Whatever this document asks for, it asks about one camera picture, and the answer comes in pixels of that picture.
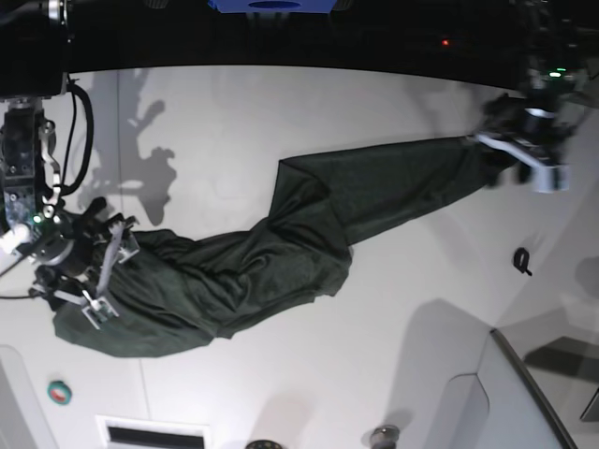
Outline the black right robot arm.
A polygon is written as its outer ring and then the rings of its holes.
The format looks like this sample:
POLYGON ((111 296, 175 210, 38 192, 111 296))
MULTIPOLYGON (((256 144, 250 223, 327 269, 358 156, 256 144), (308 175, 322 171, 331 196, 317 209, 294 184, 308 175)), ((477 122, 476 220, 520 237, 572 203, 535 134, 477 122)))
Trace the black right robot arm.
POLYGON ((139 252, 133 216, 102 221, 104 197, 82 213, 65 199, 81 186, 91 161, 95 118, 89 95, 70 77, 72 1, 1 4, 1 250, 37 265, 31 297, 75 304, 94 328, 119 313, 110 304, 113 269, 139 252), (70 94, 86 122, 80 172, 66 181, 66 162, 55 157, 56 125, 47 99, 70 94))

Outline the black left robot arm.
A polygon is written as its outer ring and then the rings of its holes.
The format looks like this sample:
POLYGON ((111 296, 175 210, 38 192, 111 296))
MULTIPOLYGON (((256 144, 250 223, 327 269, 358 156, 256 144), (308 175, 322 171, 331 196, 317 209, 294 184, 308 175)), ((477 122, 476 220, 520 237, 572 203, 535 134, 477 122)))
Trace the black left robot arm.
POLYGON ((523 21, 519 97, 502 94, 482 108, 471 139, 516 162, 519 183, 552 194, 569 188, 566 142, 587 121, 591 80, 572 21, 552 1, 517 1, 523 21))

